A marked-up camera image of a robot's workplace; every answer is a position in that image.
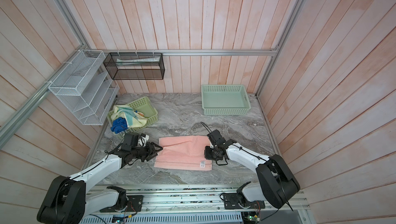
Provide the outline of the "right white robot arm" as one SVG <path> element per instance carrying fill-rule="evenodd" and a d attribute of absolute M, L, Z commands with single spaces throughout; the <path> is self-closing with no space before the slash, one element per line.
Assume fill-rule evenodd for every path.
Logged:
<path fill-rule="evenodd" d="M 290 168 L 280 155 L 265 156 L 243 147 L 233 140 L 206 146 L 204 157 L 215 162 L 238 162 L 257 175 L 257 183 L 246 183 L 237 194 L 246 202 L 268 201 L 280 209 L 297 194 L 301 187 Z"/>

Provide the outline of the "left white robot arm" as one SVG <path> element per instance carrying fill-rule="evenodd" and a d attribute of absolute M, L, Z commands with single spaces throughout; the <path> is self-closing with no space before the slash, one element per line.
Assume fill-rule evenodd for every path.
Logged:
<path fill-rule="evenodd" d="M 118 186 L 109 186 L 104 191 L 89 194 L 100 181 L 132 161 L 149 161 L 163 148 L 147 142 L 143 147 L 123 146 L 119 144 L 107 155 L 83 171 L 68 177 L 55 178 L 37 214 L 37 221 L 44 224 L 78 224 L 80 221 L 105 208 L 125 212 L 128 208 L 126 190 Z"/>

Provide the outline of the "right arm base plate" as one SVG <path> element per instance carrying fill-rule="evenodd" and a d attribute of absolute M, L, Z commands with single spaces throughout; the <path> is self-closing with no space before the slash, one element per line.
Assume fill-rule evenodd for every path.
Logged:
<path fill-rule="evenodd" d="M 238 209 L 264 209 L 265 203 L 263 201 L 248 201 L 241 193 L 221 193 L 220 199 L 224 203 L 226 210 Z"/>

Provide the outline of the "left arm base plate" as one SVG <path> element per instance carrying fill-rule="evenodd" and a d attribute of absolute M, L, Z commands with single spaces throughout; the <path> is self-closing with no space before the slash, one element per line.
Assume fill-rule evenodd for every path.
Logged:
<path fill-rule="evenodd" d="M 110 213 L 110 212 L 141 212 L 143 204 L 143 195 L 127 195 L 127 202 L 121 204 L 121 206 L 115 205 L 111 207 L 106 207 L 100 210 L 100 213 Z"/>

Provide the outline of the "pink towel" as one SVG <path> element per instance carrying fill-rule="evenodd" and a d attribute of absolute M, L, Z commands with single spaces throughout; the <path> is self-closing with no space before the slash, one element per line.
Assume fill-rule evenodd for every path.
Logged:
<path fill-rule="evenodd" d="M 212 161 L 205 159 L 205 147 L 210 146 L 207 136 L 161 137 L 163 148 L 155 159 L 154 167 L 162 169 L 211 171 Z"/>

